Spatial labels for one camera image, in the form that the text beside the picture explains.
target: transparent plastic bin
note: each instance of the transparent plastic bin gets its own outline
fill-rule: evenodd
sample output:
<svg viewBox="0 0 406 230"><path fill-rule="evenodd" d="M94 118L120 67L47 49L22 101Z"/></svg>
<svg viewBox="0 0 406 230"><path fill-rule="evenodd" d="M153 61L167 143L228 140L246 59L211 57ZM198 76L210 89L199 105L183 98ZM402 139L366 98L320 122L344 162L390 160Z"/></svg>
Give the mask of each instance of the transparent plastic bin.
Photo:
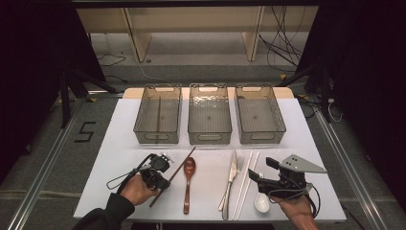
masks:
<svg viewBox="0 0 406 230"><path fill-rule="evenodd" d="M286 127L272 86L238 84L235 97L239 142L280 143Z"/></svg>
<svg viewBox="0 0 406 230"><path fill-rule="evenodd" d="M178 84L144 88L134 132L140 144L178 144L182 89Z"/></svg>
<svg viewBox="0 0 406 230"><path fill-rule="evenodd" d="M230 144L232 126L224 83L191 84L188 133L191 145Z"/></svg>

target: white table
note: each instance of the white table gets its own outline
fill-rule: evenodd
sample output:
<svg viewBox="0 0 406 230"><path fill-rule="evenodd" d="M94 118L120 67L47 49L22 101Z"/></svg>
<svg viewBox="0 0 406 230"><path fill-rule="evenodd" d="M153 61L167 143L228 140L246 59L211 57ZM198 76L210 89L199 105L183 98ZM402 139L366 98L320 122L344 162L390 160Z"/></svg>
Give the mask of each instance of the white table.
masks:
<svg viewBox="0 0 406 230"><path fill-rule="evenodd" d="M143 205L136 206L134 214L128 219L133 221L161 222L224 221L222 220L221 212L218 212L217 208L227 186L232 153L234 150L237 150L237 155L244 156L245 161L243 169L236 177L231 190L229 220L287 220L278 204L271 204L270 211L266 214L258 212L254 207L254 199L258 192L257 184L251 181L248 176L246 176L244 184L242 184L242 181L244 180L251 152L250 168L254 167L258 152L259 158L254 171L264 173L265 178L275 180L279 180L279 171L266 166L265 157L267 156L282 161L290 154L295 153L316 165L324 166L300 105L296 99L278 99L286 125L286 133L280 144L243 146L239 143L238 139L237 117L232 94L234 94L234 88L229 88L230 112L233 126L231 143L225 146L196 146L196 150L192 154L192 157L196 161L197 169L191 184L190 213L188 215L183 214L186 176L183 170L181 170L171 181L170 187L161 195L152 208L148 206L152 201L151 198ZM116 191L108 190L105 185L106 182L119 175L128 173L137 167L150 153L165 152L173 159L174 163L170 163L170 168L163 174L166 179L172 176L193 148L189 144L188 136L189 91L187 89L183 90L183 96L179 144L166 145L164 147L140 145L137 141L133 127L141 100L120 99L118 101L99 155L83 190L78 208L74 213L74 218L80 219L95 208L104 208L110 193ZM322 206L316 221L344 221L346 217L328 175L326 173L307 173L305 178L307 182L314 184L321 196ZM246 197L243 198L247 186L248 192ZM240 190L242 190L242 194L237 203ZM317 206L318 199L316 193L311 191L310 196Z"/></svg>

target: sleeve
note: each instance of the sleeve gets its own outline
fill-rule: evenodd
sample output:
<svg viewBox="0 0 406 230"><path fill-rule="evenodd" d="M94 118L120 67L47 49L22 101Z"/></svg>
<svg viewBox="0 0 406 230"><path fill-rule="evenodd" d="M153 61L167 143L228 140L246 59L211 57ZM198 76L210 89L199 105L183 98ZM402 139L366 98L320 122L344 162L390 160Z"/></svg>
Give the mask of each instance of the sleeve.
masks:
<svg viewBox="0 0 406 230"><path fill-rule="evenodd" d="M115 230L120 229L122 221L129 217L135 208L125 197L111 194L103 210L95 209L86 214L73 228L74 230Z"/></svg>

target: human hand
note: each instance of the human hand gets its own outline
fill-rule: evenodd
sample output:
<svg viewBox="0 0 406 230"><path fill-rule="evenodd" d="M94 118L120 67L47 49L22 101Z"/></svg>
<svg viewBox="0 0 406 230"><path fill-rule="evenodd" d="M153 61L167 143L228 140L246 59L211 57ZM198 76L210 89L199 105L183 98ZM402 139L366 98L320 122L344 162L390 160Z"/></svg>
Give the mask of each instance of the human hand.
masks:
<svg viewBox="0 0 406 230"><path fill-rule="evenodd" d="M318 229L311 212L310 202L304 195L289 200L274 196L271 198L281 206L282 211L298 229Z"/></svg>
<svg viewBox="0 0 406 230"><path fill-rule="evenodd" d="M146 202L152 196L157 196L158 191L149 189L143 178L136 174L127 182L120 195L136 206Z"/></svg>

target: silver knife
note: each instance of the silver knife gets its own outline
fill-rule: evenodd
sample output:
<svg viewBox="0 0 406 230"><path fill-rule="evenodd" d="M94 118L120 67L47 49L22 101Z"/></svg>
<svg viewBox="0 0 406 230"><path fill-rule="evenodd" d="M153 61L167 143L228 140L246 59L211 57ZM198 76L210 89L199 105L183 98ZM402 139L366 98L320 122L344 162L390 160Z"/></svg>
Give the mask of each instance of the silver knife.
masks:
<svg viewBox="0 0 406 230"><path fill-rule="evenodd" d="M231 160L230 176L229 176L229 181L227 184L227 191L226 191L224 203L223 203L223 219L224 220L228 219L228 204L229 204L229 198L230 198L230 189L231 189L231 185L233 184L234 177L236 177L236 175L237 175L237 154L234 151L233 158Z"/></svg>

